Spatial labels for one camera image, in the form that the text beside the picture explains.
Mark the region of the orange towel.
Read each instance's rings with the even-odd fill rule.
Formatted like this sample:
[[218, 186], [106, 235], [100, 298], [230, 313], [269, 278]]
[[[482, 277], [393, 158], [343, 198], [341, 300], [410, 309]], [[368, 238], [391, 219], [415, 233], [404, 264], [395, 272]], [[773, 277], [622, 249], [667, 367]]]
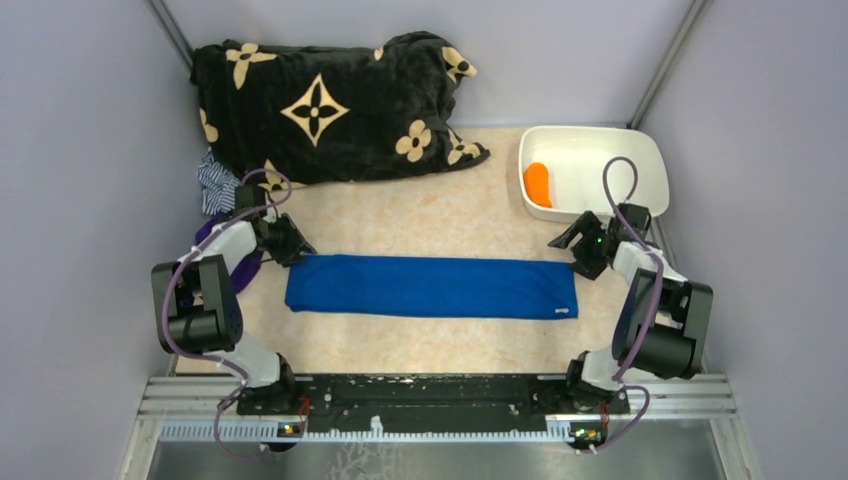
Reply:
[[550, 193], [550, 173], [548, 168], [534, 162], [527, 166], [523, 173], [523, 183], [528, 199], [542, 208], [552, 208]]

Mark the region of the blue towel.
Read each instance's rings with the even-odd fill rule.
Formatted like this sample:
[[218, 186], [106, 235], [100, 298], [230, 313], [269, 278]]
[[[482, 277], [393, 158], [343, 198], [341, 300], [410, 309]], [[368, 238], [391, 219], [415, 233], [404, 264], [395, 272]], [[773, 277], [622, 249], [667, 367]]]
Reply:
[[294, 312], [420, 318], [575, 319], [575, 275], [562, 262], [313, 255], [289, 271]]

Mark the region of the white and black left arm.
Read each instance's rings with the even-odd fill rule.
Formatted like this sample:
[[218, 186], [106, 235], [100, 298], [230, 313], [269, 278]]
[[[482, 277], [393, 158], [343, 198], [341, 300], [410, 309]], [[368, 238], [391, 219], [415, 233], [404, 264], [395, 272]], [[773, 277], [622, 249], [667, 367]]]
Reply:
[[240, 382], [234, 398], [244, 408], [285, 414], [297, 406], [300, 388], [289, 362], [245, 332], [232, 281], [240, 265], [261, 263], [264, 255], [292, 267], [314, 254], [288, 215], [267, 219], [276, 210], [259, 186], [237, 187], [230, 214], [186, 255], [156, 265], [151, 283], [166, 352], [213, 362], [234, 375]]

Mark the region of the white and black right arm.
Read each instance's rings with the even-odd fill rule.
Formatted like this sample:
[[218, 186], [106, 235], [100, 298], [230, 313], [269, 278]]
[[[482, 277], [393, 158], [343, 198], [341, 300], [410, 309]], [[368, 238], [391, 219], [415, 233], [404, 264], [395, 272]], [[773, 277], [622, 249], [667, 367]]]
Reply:
[[662, 380], [690, 379], [702, 370], [713, 289], [669, 264], [647, 239], [651, 225], [647, 208], [620, 203], [609, 222], [586, 211], [549, 243], [572, 253], [575, 274], [595, 280], [611, 269], [628, 285], [610, 345], [569, 364], [563, 398], [576, 412], [611, 403], [634, 370]]

